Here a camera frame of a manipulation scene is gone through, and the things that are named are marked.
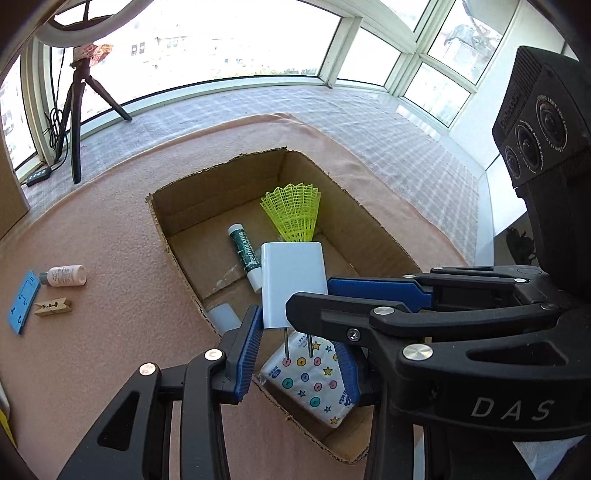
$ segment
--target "metal screw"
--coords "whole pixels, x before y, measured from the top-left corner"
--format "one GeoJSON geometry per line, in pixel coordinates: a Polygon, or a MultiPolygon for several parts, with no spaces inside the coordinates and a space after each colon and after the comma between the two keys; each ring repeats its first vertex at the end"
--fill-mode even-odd
{"type": "Polygon", "coordinates": [[[152,375],[156,371],[156,365],[154,364],[143,364],[139,368],[139,373],[143,376],[147,377],[148,375],[152,375]]]}
{"type": "Polygon", "coordinates": [[[350,328],[347,330],[347,337],[352,342],[359,342],[359,340],[361,340],[361,333],[359,330],[357,330],[357,328],[350,328]]]}
{"type": "Polygon", "coordinates": [[[213,362],[214,360],[220,360],[222,355],[223,352],[217,348],[212,348],[211,350],[205,352],[205,358],[207,358],[210,362],[213,362]]]}
{"type": "Polygon", "coordinates": [[[394,313],[394,309],[392,307],[376,307],[374,308],[374,313],[376,315],[390,315],[394,313]]]}
{"type": "Polygon", "coordinates": [[[428,346],[424,345],[423,343],[414,343],[412,345],[407,345],[402,350],[402,354],[405,358],[409,360],[415,360],[416,362],[420,362],[421,360],[426,360],[427,358],[431,358],[433,355],[433,349],[428,346]]]}

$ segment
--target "yellow shuttlecock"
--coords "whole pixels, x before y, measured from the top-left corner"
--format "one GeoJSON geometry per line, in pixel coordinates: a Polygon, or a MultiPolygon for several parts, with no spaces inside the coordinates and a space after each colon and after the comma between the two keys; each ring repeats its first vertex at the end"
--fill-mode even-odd
{"type": "Polygon", "coordinates": [[[320,192],[312,185],[277,187],[261,206],[286,242],[311,242],[316,227],[320,192]]]}

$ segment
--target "lotion bottle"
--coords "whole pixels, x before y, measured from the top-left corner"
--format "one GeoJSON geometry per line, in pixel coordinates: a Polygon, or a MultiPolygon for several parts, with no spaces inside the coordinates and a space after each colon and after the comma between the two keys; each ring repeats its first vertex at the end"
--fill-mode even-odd
{"type": "Polygon", "coordinates": [[[39,273],[39,282],[53,287],[74,287],[86,283],[86,270],[82,265],[53,267],[39,273]]]}

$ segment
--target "camera lens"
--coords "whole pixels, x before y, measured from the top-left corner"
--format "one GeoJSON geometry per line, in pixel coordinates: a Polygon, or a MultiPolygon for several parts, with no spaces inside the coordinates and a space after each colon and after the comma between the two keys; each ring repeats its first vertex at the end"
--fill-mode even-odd
{"type": "Polygon", "coordinates": [[[521,168],[519,167],[519,161],[517,160],[517,155],[511,147],[507,147],[505,149],[505,161],[507,163],[507,168],[509,172],[518,179],[519,175],[521,175],[521,168]]]}
{"type": "Polygon", "coordinates": [[[538,172],[542,165],[540,146],[535,134],[527,127],[526,124],[517,126],[517,144],[523,154],[526,165],[531,171],[538,172]]]}
{"type": "Polygon", "coordinates": [[[551,99],[539,99],[536,111],[546,140],[556,150],[562,150],[566,146],[567,134],[566,123],[558,106],[551,99]]]}

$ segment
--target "blue gripper pad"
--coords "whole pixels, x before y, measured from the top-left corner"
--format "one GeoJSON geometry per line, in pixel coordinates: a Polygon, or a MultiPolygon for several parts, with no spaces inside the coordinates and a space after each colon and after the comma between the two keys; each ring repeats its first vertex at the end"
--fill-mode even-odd
{"type": "Polygon", "coordinates": [[[343,377],[343,385],[347,396],[354,404],[359,403],[361,392],[358,384],[357,363],[349,351],[349,347],[344,343],[333,342],[335,346],[336,359],[339,363],[340,375],[343,377]]]}
{"type": "Polygon", "coordinates": [[[248,332],[236,363],[236,387],[234,389],[234,396],[238,402],[242,401],[244,395],[248,393],[252,374],[255,370],[256,356],[261,346],[263,331],[262,308],[257,307],[256,310],[249,308],[243,322],[245,323],[244,328],[248,327],[248,332]]]}
{"type": "Polygon", "coordinates": [[[335,277],[328,280],[328,291],[339,297],[401,301],[413,313],[431,307],[432,301],[432,295],[423,292],[415,281],[335,277]]]}

